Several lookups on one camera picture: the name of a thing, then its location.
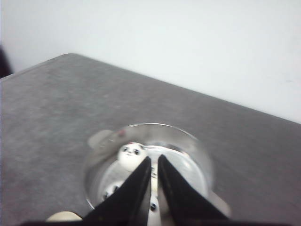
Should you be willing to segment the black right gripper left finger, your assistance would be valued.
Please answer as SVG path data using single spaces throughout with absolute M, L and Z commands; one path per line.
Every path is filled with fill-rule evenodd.
M 120 188 L 84 221 L 147 221 L 151 199 L 151 160 L 146 157 Z

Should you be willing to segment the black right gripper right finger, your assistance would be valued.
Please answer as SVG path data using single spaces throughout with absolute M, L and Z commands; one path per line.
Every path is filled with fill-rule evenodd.
M 158 158 L 158 202 L 162 221 L 229 221 L 199 194 L 164 156 Z

